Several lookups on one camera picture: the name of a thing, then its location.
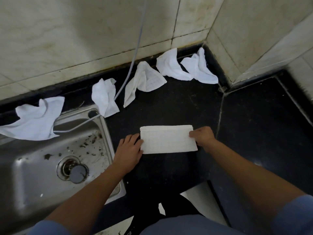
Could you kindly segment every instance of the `hand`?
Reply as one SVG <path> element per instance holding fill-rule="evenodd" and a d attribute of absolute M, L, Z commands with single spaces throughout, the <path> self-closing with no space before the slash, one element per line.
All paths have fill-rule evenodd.
<path fill-rule="evenodd" d="M 194 131 L 190 131 L 189 137 L 195 138 L 197 144 L 204 147 L 205 151 L 207 151 L 206 147 L 208 146 L 209 142 L 215 139 L 213 131 L 209 126 L 204 126 Z"/>
<path fill-rule="evenodd" d="M 139 139 L 136 142 L 138 137 L 138 133 L 130 134 L 125 139 L 122 138 L 119 141 L 112 165 L 117 166 L 124 174 L 133 170 L 142 156 L 143 151 L 140 150 L 140 147 L 143 144 L 143 140 Z"/>

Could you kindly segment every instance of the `hose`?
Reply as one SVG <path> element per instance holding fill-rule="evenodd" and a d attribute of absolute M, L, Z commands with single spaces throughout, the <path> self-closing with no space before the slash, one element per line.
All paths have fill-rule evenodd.
<path fill-rule="evenodd" d="M 145 20 L 145 15 L 146 15 L 146 10 L 147 10 L 147 2 L 148 2 L 148 0 L 145 0 L 144 7 L 143 7 L 143 12 L 142 12 L 142 16 L 141 16 L 139 37 L 138 37 L 137 46 L 136 46 L 136 49 L 135 49 L 135 54 L 134 54 L 133 59 L 132 59 L 132 61 L 131 61 L 131 66 L 130 66 L 130 68 L 129 68 L 127 77 L 126 77 L 126 79 L 125 79 L 123 85 L 121 86 L 121 88 L 119 89 L 119 91 L 117 92 L 117 94 L 115 95 L 114 100 L 117 99 L 117 97 L 119 96 L 119 94 L 121 93 L 121 91 L 123 90 L 123 88 L 125 87 L 125 85 L 126 85 L 128 79 L 129 79 L 129 76 L 131 75 L 131 71 L 132 71 L 132 69 L 133 69 L 133 66 L 134 66 L 134 63 L 135 63 L 135 59 L 136 59 L 136 55 L 137 55 L 137 52 L 138 52 L 138 49 L 139 49 L 139 44 L 140 44 L 140 39 L 141 39 L 142 29 L 143 29 L 143 22 L 144 22 L 144 20 Z M 83 122 L 83 123 L 77 125 L 76 127 L 72 128 L 72 129 L 69 129 L 69 130 L 62 130 L 62 131 L 55 130 L 55 131 L 53 131 L 53 132 L 54 132 L 54 133 L 68 133 L 68 132 L 71 132 L 71 131 L 73 131 L 73 130 L 79 128 L 80 126 L 82 126 L 82 125 L 88 123 L 89 121 L 94 120 L 95 118 L 97 118 L 97 117 L 99 117 L 99 116 L 101 116 L 101 115 L 98 114 L 98 115 L 96 115 L 96 116 L 94 116 L 94 117 L 92 117 L 92 118 L 86 120 L 85 122 Z"/>

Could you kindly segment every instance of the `sink basin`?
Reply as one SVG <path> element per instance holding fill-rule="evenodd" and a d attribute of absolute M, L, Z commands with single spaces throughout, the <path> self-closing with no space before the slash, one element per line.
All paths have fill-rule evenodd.
<path fill-rule="evenodd" d="M 98 114 L 95 106 L 62 114 L 54 130 L 69 130 Z M 103 117 L 45 141 L 0 135 L 0 233 L 14 234 L 45 218 L 59 204 L 100 175 L 114 157 Z M 69 173 L 83 165 L 87 175 L 73 183 Z M 107 203 L 126 194 L 121 181 Z"/>

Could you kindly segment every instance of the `blue shirt sleeve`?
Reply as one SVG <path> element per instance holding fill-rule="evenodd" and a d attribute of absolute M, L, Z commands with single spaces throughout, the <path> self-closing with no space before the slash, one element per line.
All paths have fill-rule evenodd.
<path fill-rule="evenodd" d="M 51 220 L 38 222 L 27 235 L 71 235 L 67 229 Z"/>
<path fill-rule="evenodd" d="M 273 221 L 275 235 L 313 234 L 313 197 L 300 196 L 285 205 Z"/>

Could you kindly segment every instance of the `crumpled white towel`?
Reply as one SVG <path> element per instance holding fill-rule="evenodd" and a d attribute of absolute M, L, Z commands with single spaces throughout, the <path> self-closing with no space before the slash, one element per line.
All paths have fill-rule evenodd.
<path fill-rule="evenodd" d="M 113 78 L 100 81 L 92 86 L 91 98 L 99 108 L 99 113 L 104 117 L 109 117 L 117 112 L 119 108 L 114 101 L 115 84 Z"/>
<path fill-rule="evenodd" d="M 125 87 L 124 108 L 135 99 L 136 89 L 149 92 L 163 86 L 167 81 L 146 62 L 140 62 L 135 76 Z"/>
<path fill-rule="evenodd" d="M 39 106 L 24 104 L 15 108 L 20 119 L 0 126 L 0 134 L 8 137 L 40 141 L 57 137 L 53 133 L 54 121 L 60 116 L 64 97 L 57 96 L 39 100 Z"/>
<path fill-rule="evenodd" d="M 190 81 L 193 76 L 184 72 L 177 62 L 177 48 L 170 49 L 156 60 L 156 67 L 162 76 L 173 77 L 178 80 Z"/>
<path fill-rule="evenodd" d="M 204 49 L 201 47 L 198 54 L 194 54 L 191 58 L 184 58 L 181 64 L 193 76 L 194 79 L 202 83 L 217 84 L 218 78 L 207 68 L 205 61 Z"/>

